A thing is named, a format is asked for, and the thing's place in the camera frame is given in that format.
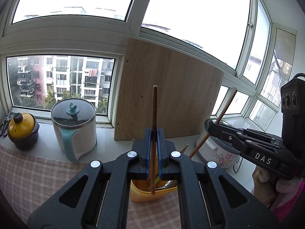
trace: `chopstick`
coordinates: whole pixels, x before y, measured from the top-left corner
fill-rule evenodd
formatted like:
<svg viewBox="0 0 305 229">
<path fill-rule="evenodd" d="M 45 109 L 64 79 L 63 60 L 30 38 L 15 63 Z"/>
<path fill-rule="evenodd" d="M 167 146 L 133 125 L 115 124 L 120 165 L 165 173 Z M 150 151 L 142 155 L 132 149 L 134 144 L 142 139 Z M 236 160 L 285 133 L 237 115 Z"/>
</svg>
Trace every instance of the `chopstick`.
<svg viewBox="0 0 305 229">
<path fill-rule="evenodd" d="M 152 88 L 152 127 L 150 144 L 150 181 L 152 195 L 156 193 L 156 148 L 157 148 L 157 106 L 158 106 L 158 86 Z"/>
<path fill-rule="evenodd" d="M 217 120 L 215 121 L 215 124 L 218 124 L 218 123 L 221 121 L 222 117 L 224 116 L 224 114 L 226 113 L 228 107 L 230 106 L 231 102 L 233 101 L 233 99 L 234 99 L 236 93 L 237 93 L 237 89 L 235 89 L 235 90 L 233 91 L 233 93 L 232 93 L 232 95 L 230 96 L 230 98 L 228 99 L 228 101 L 227 101 L 227 103 L 226 103 L 224 109 L 222 110 L 221 114 L 218 116 Z M 208 137 L 209 137 L 209 133 L 207 133 L 207 134 L 203 137 L 203 139 L 200 141 L 200 143 L 196 146 L 196 148 L 195 148 L 195 149 L 192 151 L 192 153 L 189 155 L 189 158 L 192 158 L 192 157 L 195 155 L 195 153 L 201 148 L 201 146 L 204 144 L 204 142 L 206 142 L 206 140 L 208 139 Z"/>
<path fill-rule="evenodd" d="M 186 149 L 187 149 L 188 146 L 189 146 L 189 145 L 186 144 L 186 146 L 180 151 L 180 153 L 183 154 L 183 153 L 186 151 Z M 155 184 L 156 184 L 155 186 L 157 186 L 161 181 L 162 181 L 162 180 L 161 180 L 159 177 L 157 177 L 156 180 L 155 180 Z M 147 190 L 150 191 L 151 188 L 152 188 L 152 186 L 150 185 L 150 186 L 148 187 Z"/>
</svg>

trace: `pink tablecloth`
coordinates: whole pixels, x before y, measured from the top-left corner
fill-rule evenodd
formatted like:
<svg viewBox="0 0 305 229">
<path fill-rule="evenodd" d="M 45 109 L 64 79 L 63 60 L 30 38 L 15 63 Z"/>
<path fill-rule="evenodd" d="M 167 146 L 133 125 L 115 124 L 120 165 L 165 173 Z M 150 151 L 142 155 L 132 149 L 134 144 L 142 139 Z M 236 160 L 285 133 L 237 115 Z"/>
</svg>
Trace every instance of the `pink tablecloth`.
<svg viewBox="0 0 305 229">
<path fill-rule="evenodd" d="M 23 155 L 0 145 L 0 189 L 26 223 L 29 215 L 86 164 Z M 151 202 L 129 199 L 127 228 L 180 228 L 178 193 Z"/>
</svg>

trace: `glass lid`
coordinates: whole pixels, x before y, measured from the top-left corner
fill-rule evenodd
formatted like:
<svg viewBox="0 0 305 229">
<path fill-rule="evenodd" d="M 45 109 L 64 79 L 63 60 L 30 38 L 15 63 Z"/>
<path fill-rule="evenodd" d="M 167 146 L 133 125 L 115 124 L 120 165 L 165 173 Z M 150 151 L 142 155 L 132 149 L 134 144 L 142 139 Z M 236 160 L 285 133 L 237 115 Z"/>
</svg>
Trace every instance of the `glass lid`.
<svg viewBox="0 0 305 229">
<path fill-rule="evenodd" d="M 95 107 L 90 102 L 71 98 L 56 103 L 51 110 L 51 118 L 61 127 L 80 127 L 92 121 L 95 113 Z"/>
</svg>

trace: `white rice cooker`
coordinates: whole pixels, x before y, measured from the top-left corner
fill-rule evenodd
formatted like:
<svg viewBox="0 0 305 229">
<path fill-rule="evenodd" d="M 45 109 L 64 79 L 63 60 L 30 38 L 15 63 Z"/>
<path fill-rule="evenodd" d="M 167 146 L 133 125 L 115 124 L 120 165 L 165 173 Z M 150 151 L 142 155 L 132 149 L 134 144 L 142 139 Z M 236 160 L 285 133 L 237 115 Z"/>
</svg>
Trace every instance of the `white rice cooker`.
<svg viewBox="0 0 305 229">
<path fill-rule="evenodd" d="M 206 135 L 209 124 L 212 124 L 216 119 L 207 119 L 204 122 L 203 132 L 198 136 L 196 145 L 200 143 Z M 220 121 L 220 124 L 229 125 L 225 121 Z M 198 151 L 200 157 L 205 162 L 214 161 L 222 168 L 227 169 L 233 166 L 240 158 L 240 151 L 236 150 L 231 143 L 210 136 Z"/>
</svg>

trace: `wooden cutting board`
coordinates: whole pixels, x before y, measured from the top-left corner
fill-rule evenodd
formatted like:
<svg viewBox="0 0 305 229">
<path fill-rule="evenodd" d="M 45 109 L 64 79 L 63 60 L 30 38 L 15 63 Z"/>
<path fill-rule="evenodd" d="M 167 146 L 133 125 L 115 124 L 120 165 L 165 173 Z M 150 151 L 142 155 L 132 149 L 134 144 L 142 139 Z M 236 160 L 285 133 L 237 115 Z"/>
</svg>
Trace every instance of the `wooden cutting board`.
<svg viewBox="0 0 305 229">
<path fill-rule="evenodd" d="M 211 116 L 223 71 L 186 54 L 129 39 L 115 121 L 115 140 L 142 139 L 151 126 L 158 85 L 158 128 L 166 138 L 200 134 Z"/>
</svg>

